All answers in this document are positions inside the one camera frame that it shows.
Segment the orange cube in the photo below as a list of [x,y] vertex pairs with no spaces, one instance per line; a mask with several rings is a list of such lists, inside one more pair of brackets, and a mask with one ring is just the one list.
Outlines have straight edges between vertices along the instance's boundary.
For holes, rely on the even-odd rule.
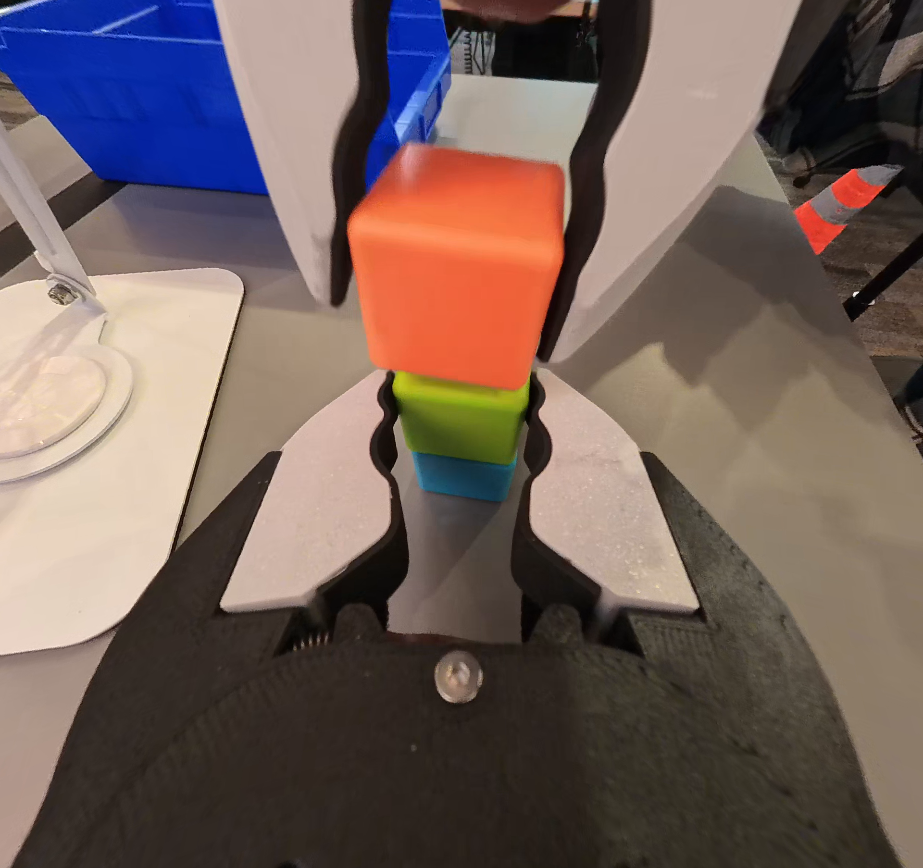
[[371,362],[522,387],[563,263],[565,193],[556,163],[401,147],[347,225]]

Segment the orange traffic cone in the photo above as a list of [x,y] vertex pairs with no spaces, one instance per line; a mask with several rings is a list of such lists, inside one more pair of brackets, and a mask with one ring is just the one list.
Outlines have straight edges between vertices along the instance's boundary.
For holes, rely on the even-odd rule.
[[821,255],[902,170],[892,164],[849,170],[800,205],[794,216],[812,251]]

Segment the light blue cube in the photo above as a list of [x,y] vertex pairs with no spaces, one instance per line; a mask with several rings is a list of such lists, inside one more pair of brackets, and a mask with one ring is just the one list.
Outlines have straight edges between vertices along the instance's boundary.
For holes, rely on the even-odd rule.
[[490,503],[504,502],[511,489],[517,459],[508,464],[411,452],[421,490]]

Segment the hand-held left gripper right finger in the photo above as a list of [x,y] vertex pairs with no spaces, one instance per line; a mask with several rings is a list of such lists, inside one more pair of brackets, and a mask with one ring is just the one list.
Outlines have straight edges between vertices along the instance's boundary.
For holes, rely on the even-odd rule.
[[511,572],[524,612],[695,612],[639,447],[548,369],[531,379]]

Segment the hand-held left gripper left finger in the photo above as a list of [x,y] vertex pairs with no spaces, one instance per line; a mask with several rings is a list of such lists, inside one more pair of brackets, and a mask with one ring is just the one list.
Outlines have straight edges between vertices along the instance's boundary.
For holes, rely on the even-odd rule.
[[307,421],[271,473],[221,609],[333,615],[386,605],[409,565],[393,374],[375,371]]

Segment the blue plastic bin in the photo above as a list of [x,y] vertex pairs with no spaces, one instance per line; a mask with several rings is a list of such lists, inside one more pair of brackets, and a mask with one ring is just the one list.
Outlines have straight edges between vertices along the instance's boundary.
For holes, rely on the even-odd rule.
[[213,0],[32,0],[2,72],[100,178],[270,194]]

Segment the green cube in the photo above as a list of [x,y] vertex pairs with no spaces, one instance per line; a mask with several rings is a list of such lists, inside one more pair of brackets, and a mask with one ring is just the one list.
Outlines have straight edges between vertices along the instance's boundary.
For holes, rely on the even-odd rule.
[[502,466],[517,454],[529,389],[529,382],[506,390],[409,372],[396,372],[392,383],[412,452]]

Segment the grey desk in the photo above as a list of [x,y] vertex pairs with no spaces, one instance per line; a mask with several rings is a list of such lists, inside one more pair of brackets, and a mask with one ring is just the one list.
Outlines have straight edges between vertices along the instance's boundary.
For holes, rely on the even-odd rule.
[[[371,370],[351,299],[316,310],[268,199],[90,178],[91,274],[221,266],[246,297],[182,537]],[[921,866],[921,460],[747,136],[641,286],[552,369],[653,452],[771,582],[826,672],[883,825]]]

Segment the person's right forearm plaid sleeve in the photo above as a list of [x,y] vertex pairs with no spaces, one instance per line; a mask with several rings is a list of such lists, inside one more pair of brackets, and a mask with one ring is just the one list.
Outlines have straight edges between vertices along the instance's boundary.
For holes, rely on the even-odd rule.
[[849,0],[758,132],[793,178],[921,161],[922,0]]

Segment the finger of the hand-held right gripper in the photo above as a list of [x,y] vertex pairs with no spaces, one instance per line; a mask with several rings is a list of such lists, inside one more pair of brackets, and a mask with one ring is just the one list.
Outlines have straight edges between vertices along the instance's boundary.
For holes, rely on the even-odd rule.
[[801,3],[598,0],[603,63],[539,360],[585,344],[697,215],[756,124]]
[[340,306],[347,221],[387,111],[392,0],[213,0],[275,213],[313,298]]

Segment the wooden document stand white base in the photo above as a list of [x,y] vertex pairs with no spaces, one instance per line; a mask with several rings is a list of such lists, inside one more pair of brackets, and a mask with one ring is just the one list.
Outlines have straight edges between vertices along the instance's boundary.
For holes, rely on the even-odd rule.
[[114,628],[174,544],[244,299],[221,267],[101,274],[2,133],[40,278],[2,288],[2,657]]

